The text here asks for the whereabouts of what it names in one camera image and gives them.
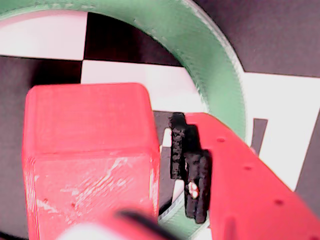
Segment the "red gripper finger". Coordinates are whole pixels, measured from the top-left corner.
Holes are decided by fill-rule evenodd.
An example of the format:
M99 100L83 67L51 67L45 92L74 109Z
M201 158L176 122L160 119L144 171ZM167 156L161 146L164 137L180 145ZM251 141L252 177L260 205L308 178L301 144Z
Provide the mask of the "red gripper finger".
M170 177L184 212L214 240L317 240L320 221L229 127L207 113L170 117Z

